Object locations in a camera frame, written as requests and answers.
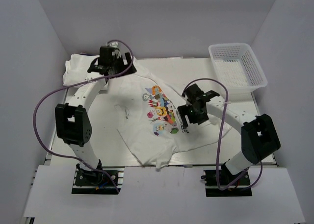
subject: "white t-shirt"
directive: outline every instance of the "white t-shirt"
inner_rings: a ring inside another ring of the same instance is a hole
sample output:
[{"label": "white t-shirt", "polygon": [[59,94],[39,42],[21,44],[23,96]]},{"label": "white t-shirt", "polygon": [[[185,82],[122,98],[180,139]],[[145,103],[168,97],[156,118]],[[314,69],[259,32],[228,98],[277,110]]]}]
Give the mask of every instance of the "white t-shirt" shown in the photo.
[{"label": "white t-shirt", "polygon": [[[220,124],[209,121],[183,128],[177,107],[185,101],[168,84],[134,63],[137,73],[123,77],[116,109],[118,131],[130,152],[143,165],[167,166],[171,156],[218,141]],[[230,126],[224,127],[225,135]]]}]

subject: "table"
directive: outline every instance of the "table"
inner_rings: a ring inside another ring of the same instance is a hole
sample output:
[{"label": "table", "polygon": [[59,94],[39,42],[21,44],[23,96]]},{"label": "table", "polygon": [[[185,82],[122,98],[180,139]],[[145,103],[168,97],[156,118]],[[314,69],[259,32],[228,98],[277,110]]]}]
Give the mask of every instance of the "table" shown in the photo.
[{"label": "table", "polygon": [[[182,89],[190,81],[196,78],[216,78],[213,66],[208,58],[165,58],[165,59],[144,59],[138,63],[147,67],[153,74],[164,81]],[[89,118],[93,127],[91,144],[95,154],[101,159],[105,167],[139,166],[140,163],[130,153],[129,149],[117,131],[115,121],[116,111],[113,107],[113,93],[118,89],[121,78],[109,82],[108,90],[101,92],[93,102],[89,110]],[[220,91],[217,84],[210,81],[200,81],[199,87],[204,91]],[[76,89],[69,89],[66,98],[70,98]],[[258,114],[254,98],[251,94],[231,97],[230,101],[238,108],[252,114]],[[241,139],[235,129],[231,129],[222,140],[220,161],[224,163],[240,151]],[[52,150],[56,153],[74,155],[70,147],[59,139],[56,134],[52,138]],[[169,165],[213,165],[216,163],[217,143],[204,146],[195,150],[174,154]],[[77,161],[52,156],[52,165],[75,165]],[[265,164],[273,164],[272,155],[263,160]]]}]

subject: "white plastic basket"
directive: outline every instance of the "white plastic basket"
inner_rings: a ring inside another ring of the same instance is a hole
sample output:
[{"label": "white plastic basket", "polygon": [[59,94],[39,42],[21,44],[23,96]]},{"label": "white plastic basket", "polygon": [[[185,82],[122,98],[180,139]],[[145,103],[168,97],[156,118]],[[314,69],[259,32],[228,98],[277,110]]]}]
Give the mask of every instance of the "white plastic basket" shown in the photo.
[{"label": "white plastic basket", "polygon": [[267,85],[267,79],[248,44],[215,44],[209,46],[211,62],[218,81],[229,94],[250,93]]}]

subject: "colorful graphic print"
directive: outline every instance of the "colorful graphic print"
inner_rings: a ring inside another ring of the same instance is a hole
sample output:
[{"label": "colorful graphic print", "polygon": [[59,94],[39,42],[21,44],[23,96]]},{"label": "colorful graphic print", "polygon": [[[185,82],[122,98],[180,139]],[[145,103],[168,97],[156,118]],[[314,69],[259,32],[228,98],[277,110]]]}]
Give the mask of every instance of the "colorful graphic print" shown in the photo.
[{"label": "colorful graphic print", "polygon": [[154,110],[147,113],[147,117],[153,124],[153,132],[155,135],[160,135],[165,131],[175,134],[179,132],[174,112],[176,108],[172,102],[162,92],[157,85],[152,88],[146,88],[148,93],[142,96],[143,101],[147,101],[148,105]]}]

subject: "folded cloth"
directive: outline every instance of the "folded cloth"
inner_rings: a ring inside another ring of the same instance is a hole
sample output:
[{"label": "folded cloth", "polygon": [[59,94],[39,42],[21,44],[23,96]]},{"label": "folded cloth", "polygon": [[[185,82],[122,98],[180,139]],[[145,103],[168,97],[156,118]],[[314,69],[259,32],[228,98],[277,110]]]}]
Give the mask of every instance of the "folded cloth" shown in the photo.
[{"label": "folded cloth", "polygon": [[[216,143],[220,124],[210,121],[183,128],[177,107],[181,96],[134,61],[136,74],[123,77],[116,101],[118,131],[130,152],[143,165],[167,166],[174,153]],[[225,124],[223,136],[230,130]]]},{"label": "folded cloth", "polygon": [[[87,56],[80,54],[72,54],[70,61],[65,62],[65,73],[63,75],[63,85],[69,86],[87,80],[87,70],[90,63],[98,56]],[[92,73],[93,78],[101,77],[99,73]]]}]

